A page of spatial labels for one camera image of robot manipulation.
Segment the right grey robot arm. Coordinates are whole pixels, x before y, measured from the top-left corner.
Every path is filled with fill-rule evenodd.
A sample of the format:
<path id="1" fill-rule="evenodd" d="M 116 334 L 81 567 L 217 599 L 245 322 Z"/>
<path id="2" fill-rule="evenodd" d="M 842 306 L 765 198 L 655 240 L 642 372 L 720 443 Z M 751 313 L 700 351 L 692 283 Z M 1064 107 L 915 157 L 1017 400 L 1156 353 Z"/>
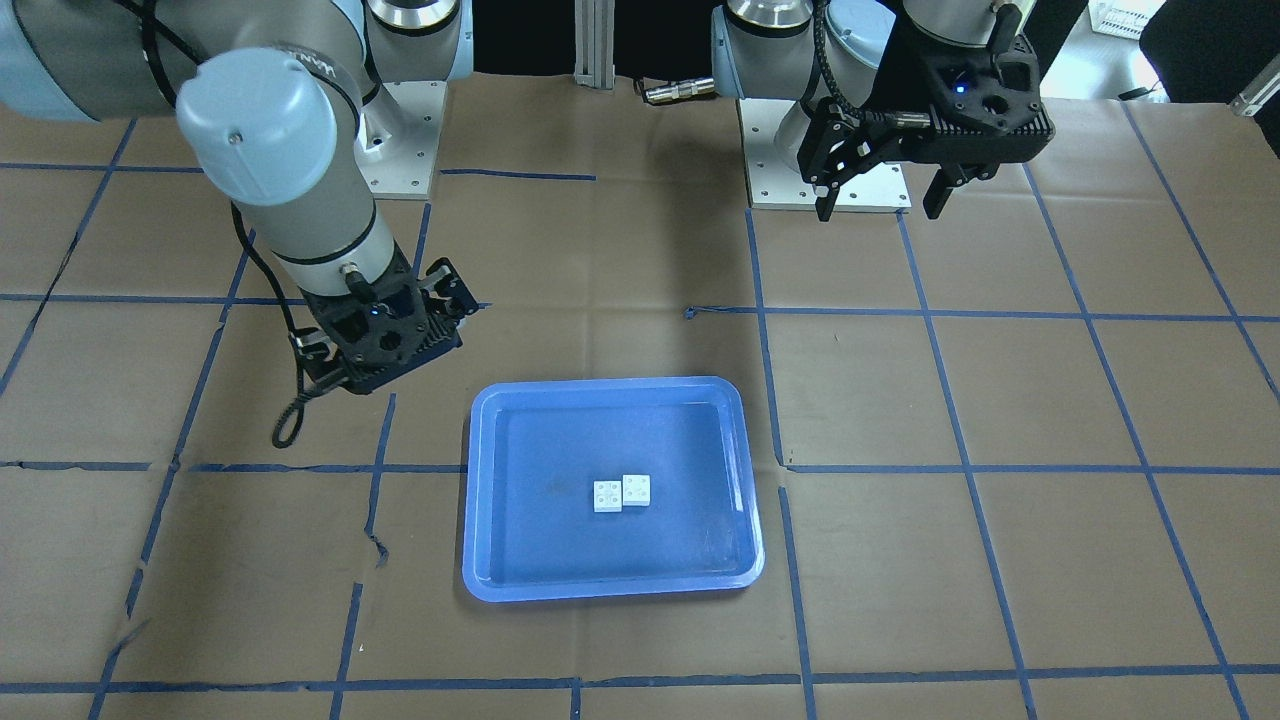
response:
<path id="1" fill-rule="evenodd" d="M 419 274 L 365 177 L 416 160 L 390 86 L 474 68 L 470 1 L 5 1 L 3 102 L 45 120 L 170 114 L 205 176 L 296 283 L 315 384 L 356 395 L 460 347 L 454 265 Z"/>

